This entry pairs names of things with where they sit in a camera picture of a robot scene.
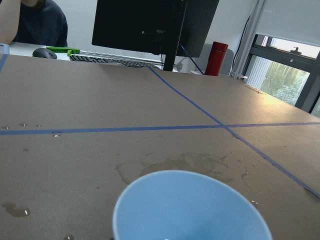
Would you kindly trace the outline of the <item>light blue plastic cup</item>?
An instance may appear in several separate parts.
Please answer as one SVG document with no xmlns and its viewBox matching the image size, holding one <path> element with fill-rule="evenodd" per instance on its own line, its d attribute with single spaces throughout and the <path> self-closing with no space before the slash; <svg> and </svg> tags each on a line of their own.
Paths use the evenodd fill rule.
<svg viewBox="0 0 320 240">
<path fill-rule="evenodd" d="M 270 240 L 258 210 L 230 186 L 195 172 L 157 171 L 119 196 L 116 240 Z"/>
</svg>

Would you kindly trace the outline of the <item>black computer monitor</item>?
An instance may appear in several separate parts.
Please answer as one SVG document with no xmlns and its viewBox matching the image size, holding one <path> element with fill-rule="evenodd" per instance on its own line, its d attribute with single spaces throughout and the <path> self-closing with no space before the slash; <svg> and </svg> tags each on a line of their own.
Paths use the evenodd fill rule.
<svg viewBox="0 0 320 240">
<path fill-rule="evenodd" d="M 94 46 L 164 55 L 165 71 L 177 56 L 197 58 L 218 8 L 217 0 L 99 0 Z"/>
</svg>

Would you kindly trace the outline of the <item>red thermos bottle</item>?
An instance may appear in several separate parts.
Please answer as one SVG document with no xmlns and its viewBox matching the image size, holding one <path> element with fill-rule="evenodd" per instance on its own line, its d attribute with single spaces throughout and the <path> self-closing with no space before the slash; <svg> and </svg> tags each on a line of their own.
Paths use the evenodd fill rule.
<svg viewBox="0 0 320 240">
<path fill-rule="evenodd" d="M 209 53 L 208 62 L 205 69 L 205 75 L 207 76 L 218 76 L 223 61 L 225 59 L 226 52 L 229 45 L 221 42 L 214 41 Z"/>
</svg>

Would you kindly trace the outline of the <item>black keyboard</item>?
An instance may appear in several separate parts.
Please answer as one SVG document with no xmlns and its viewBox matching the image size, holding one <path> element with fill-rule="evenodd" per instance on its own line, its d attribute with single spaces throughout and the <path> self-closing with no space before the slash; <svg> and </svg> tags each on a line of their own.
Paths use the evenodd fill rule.
<svg viewBox="0 0 320 240">
<path fill-rule="evenodd" d="M 89 57 L 89 56 L 82 56 L 82 55 L 71 55 L 69 59 L 71 61 L 76 61 L 76 62 L 97 63 L 97 64 L 116 64 L 116 65 L 121 65 L 125 67 L 131 67 L 131 68 L 151 67 L 151 68 L 159 69 L 159 67 L 154 64 L 140 62 L 140 61 Z"/>
</svg>

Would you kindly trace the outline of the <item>person in dark shirt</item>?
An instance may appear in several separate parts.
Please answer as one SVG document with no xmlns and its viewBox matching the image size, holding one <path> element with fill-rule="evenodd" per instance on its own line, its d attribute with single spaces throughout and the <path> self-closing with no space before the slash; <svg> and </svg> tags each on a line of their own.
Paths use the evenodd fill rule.
<svg viewBox="0 0 320 240">
<path fill-rule="evenodd" d="M 68 23 L 53 0 L 2 0 L 0 42 L 66 47 Z"/>
</svg>

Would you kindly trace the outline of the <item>black computer mouse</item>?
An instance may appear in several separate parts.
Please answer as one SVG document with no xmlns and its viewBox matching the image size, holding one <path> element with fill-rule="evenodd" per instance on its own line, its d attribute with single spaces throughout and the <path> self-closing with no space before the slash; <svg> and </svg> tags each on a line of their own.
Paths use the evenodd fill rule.
<svg viewBox="0 0 320 240">
<path fill-rule="evenodd" d="M 36 58 L 46 58 L 46 59 L 57 59 L 57 55 L 50 49 L 47 48 L 37 48 L 32 53 L 33 57 Z"/>
</svg>

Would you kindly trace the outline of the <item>green plastic tool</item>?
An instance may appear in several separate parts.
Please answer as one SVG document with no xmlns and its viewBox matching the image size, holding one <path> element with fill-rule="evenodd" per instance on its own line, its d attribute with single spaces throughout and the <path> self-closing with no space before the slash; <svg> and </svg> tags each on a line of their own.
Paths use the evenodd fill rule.
<svg viewBox="0 0 320 240">
<path fill-rule="evenodd" d="M 47 46 L 46 49 L 51 50 L 54 53 L 66 53 L 67 56 L 80 54 L 80 50 L 72 47 L 56 47 L 56 46 Z"/>
</svg>

